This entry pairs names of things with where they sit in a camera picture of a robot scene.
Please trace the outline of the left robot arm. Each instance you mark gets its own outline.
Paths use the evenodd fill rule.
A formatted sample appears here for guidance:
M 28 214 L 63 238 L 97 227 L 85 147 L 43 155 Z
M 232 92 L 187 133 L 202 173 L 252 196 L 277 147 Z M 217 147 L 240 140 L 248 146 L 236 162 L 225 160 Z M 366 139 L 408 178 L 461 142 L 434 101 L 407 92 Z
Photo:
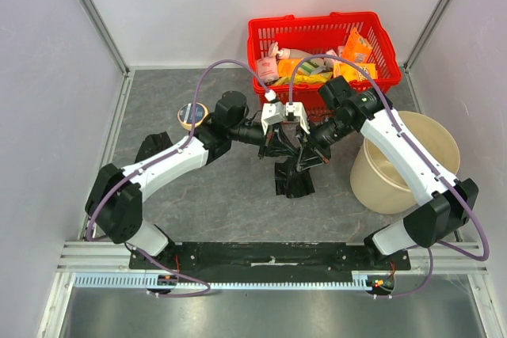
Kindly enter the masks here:
M 157 154 L 118 168 L 102 167 L 85 205 L 90 224 L 97 225 L 115 244 L 128 243 L 147 253 L 156 268 L 168 268 L 174 259 L 171 240 L 143 217 L 143 203 L 178 177 L 223 156 L 233 141 L 265 149 L 273 137 L 269 130 L 284 120 L 283 104 L 273 91 L 267 94 L 261 122 L 246 120 L 246 97 L 225 92 L 188 137 Z

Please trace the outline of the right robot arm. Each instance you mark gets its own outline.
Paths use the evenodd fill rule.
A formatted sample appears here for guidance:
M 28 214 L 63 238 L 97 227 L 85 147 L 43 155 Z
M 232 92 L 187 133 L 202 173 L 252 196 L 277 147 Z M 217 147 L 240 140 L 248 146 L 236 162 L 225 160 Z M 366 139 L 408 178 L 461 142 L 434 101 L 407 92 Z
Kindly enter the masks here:
M 446 170 L 402 122 L 381 92 L 358 93 L 343 77 L 326 82 L 318 91 L 333 115 L 310 128 L 302 144 L 303 166 L 327 163 L 330 147 L 353 131 L 372 142 L 410 188 L 418 209 L 403 220 L 365 238 L 364 263 L 381 269 L 391 255 L 418 245 L 429 248 L 468 223 L 478 196 L 472 179 L 458 180 Z

